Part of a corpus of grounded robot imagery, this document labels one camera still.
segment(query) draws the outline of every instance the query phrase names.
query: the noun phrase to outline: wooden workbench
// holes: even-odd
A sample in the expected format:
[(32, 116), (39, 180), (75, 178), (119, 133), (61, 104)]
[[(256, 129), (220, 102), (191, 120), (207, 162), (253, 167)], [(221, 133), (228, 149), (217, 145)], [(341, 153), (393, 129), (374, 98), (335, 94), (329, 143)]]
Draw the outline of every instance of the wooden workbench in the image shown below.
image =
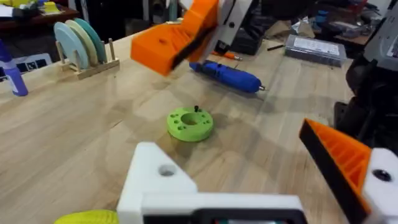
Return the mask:
[[(343, 68), (267, 52), (242, 62), (269, 91), (248, 95), (192, 73), (187, 62), (164, 78), (129, 58), (131, 37), (115, 41), (120, 68), (77, 80), (51, 65), (24, 75), (30, 93), (0, 83), (0, 223), (48, 224), (93, 208), (116, 208), (138, 142), (154, 141), (202, 192), (295, 194), (309, 223), (344, 216), (299, 139), (304, 117), (330, 124), (333, 104), (351, 96)], [(199, 105), (215, 121), (209, 139), (170, 137), (166, 115)]]

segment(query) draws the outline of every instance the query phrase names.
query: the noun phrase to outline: green 3d printed ring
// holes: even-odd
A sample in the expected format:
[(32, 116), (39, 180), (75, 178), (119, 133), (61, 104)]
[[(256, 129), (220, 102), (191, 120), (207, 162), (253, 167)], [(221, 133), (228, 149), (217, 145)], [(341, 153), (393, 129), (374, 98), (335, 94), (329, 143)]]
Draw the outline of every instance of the green 3d printed ring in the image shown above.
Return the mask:
[(195, 142), (206, 139), (213, 129), (213, 118), (198, 106), (178, 108), (167, 117), (169, 133), (181, 141)]

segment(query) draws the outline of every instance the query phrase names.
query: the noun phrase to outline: label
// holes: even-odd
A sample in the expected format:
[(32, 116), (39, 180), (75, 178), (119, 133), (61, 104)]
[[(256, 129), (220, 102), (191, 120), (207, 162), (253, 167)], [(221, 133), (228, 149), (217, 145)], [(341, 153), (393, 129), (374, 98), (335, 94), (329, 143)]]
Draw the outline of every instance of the label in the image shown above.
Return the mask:
[(328, 44), (319, 42), (316, 40), (308, 40), (296, 37), (294, 40), (294, 47), (300, 47), (308, 50), (316, 50), (318, 52), (339, 55), (338, 46), (334, 44)]
[(17, 87), (15, 86), (14, 82), (12, 81), (12, 78), (9, 75), (6, 75), (6, 76), (7, 76), (8, 82), (11, 85), (12, 91), (17, 93), (18, 90), (17, 90)]
[(396, 39), (391, 44), (391, 46), (387, 52), (387, 56), (398, 58), (398, 37), (396, 37)]

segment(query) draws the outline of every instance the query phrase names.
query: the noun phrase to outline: white sticker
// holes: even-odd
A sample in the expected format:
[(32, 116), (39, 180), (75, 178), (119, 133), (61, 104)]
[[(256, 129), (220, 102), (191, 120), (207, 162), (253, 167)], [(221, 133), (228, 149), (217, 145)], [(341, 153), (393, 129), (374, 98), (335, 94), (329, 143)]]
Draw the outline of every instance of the white sticker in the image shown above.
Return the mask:
[(308, 40), (296, 37), (294, 40), (294, 47), (300, 47), (303, 49), (316, 50), (323, 53), (329, 53), (333, 55), (339, 55), (338, 46), (334, 44), (328, 44), (319, 42), (316, 40)]
[(10, 83), (12, 91), (17, 93), (18, 90), (17, 90), (17, 87), (15, 86), (14, 82), (12, 81), (12, 78), (9, 75), (6, 75), (6, 76), (7, 76), (7, 79), (9, 81), (9, 83)]

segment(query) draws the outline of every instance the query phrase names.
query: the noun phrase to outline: plastic container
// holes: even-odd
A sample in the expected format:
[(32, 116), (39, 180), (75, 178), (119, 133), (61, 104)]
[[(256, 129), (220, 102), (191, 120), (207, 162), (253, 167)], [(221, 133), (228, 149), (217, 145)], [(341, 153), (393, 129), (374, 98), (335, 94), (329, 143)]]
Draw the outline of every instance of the plastic container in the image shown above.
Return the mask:
[(297, 35), (290, 35), (286, 40), (285, 55), (336, 67), (341, 67), (347, 59), (342, 44)]

